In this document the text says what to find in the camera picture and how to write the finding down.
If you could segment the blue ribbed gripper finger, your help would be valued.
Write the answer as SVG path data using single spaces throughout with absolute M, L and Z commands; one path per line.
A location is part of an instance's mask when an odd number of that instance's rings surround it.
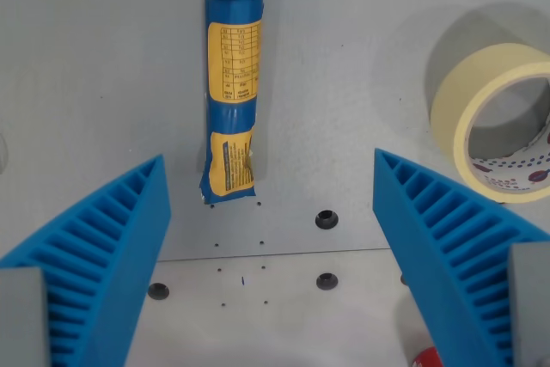
M 511 366 L 510 247 L 548 233 L 475 191 L 376 149 L 373 211 L 445 366 Z
M 39 268 L 53 366 L 125 364 L 171 218 L 163 156 L 91 193 L 4 255 Z

